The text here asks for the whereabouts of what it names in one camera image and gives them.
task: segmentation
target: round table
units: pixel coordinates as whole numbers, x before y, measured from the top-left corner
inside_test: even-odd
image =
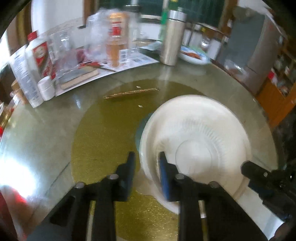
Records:
[[[102,98],[140,88],[159,91],[114,100]],[[141,121],[168,99],[183,94],[205,95],[228,107],[248,134],[252,161],[268,170],[277,168],[273,138],[264,111],[254,97],[213,64],[195,66],[179,60],[176,66],[156,63],[103,77],[35,109],[18,105],[0,143],[0,190],[9,196],[7,189],[12,187],[27,200],[30,209],[21,220],[34,227],[75,182],[99,181],[125,162],[128,151],[137,151],[135,134]],[[129,216],[122,212],[117,217],[118,235],[128,240],[174,238],[177,216],[151,196],[135,190],[133,195],[130,202],[116,204],[118,208],[130,209]],[[262,205],[258,195],[248,188],[238,203],[270,235],[270,223],[277,219]],[[148,215],[135,216],[139,208]],[[133,229],[138,230],[124,232],[132,220],[137,220]],[[142,226],[153,228],[143,230]]]

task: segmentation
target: table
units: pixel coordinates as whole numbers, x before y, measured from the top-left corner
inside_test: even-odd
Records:
[[[111,102],[102,106],[103,95],[131,90],[138,84],[141,88],[157,86],[163,95],[147,103],[131,101],[130,108],[123,109],[127,116],[135,115],[135,110],[149,113],[174,96],[190,93],[205,95],[227,106],[241,121],[251,143],[252,161],[268,170],[277,168],[277,152],[262,108],[240,83],[220,68],[213,64],[195,66],[182,60],[176,66],[156,63],[138,67],[87,83],[44,102],[36,109],[29,105],[17,106],[0,143],[0,190],[8,199],[11,198],[9,187],[12,187],[27,201],[28,208],[25,211],[22,209],[25,214],[21,216],[17,214],[18,205],[11,202],[15,210],[12,216],[25,227],[25,231],[34,228],[75,182],[94,182],[110,174],[113,166],[109,167],[109,173],[105,173],[106,170],[100,172],[98,165],[101,161],[91,159],[98,153],[106,154],[103,151],[106,143],[108,150],[114,150],[104,158],[106,162],[112,155],[117,157],[117,163],[125,161],[127,152],[135,145],[118,154],[116,150],[124,150],[124,146],[118,143],[110,146],[110,140],[116,139],[114,136],[108,139],[109,142],[100,139],[108,138],[106,135],[94,139],[102,130],[92,127],[98,127],[104,121],[108,123],[104,118],[111,118],[110,115],[112,118],[124,116],[123,113],[117,115],[112,112],[109,108],[112,107]],[[122,122],[131,125],[128,118]],[[118,124],[118,121],[110,122],[110,125],[112,123]],[[120,127],[112,128],[112,135],[115,135]],[[135,133],[129,135],[134,140]],[[277,218],[262,206],[262,201],[252,190],[247,189],[238,202],[267,236],[274,232],[273,224],[278,222]]]

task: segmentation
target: white plate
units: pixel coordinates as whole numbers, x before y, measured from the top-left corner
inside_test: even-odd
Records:
[[[192,63],[192,64],[199,64],[199,65],[206,65],[209,64],[211,61],[210,59],[205,56],[204,54],[194,51],[191,48],[185,47],[185,46],[181,46],[181,51],[187,52],[187,53],[196,53],[198,54],[201,59],[196,59],[190,56],[187,56],[186,54],[182,54],[181,52],[179,53],[179,57],[181,59],[183,59],[186,62]]]
[[[161,151],[179,172],[198,182],[217,181],[235,199],[247,186],[240,172],[241,164],[252,157],[247,134],[237,117],[213,99],[173,98],[153,113],[142,133],[140,162],[151,194],[178,213],[178,204],[166,202],[162,195],[157,159]]]

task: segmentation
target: yellow placemat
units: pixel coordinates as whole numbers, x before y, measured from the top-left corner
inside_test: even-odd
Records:
[[[108,93],[159,88],[117,99],[99,98],[82,118],[72,146],[72,174],[76,182],[100,181],[124,163],[129,151],[137,156],[136,172],[140,169],[135,133],[149,113],[167,100],[186,94],[201,94],[188,86],[158,80],[139,80],[124,84]],[[116,202],[117,235],[128,241],[177,240],[178,216],[148,195],[133,189],[128,202]]]

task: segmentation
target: plate of food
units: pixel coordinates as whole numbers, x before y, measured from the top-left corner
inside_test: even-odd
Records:
[[[206,65],[210,63],[210,59],[206,55],[186,46],[181,46],[179,57],[192,64]]]

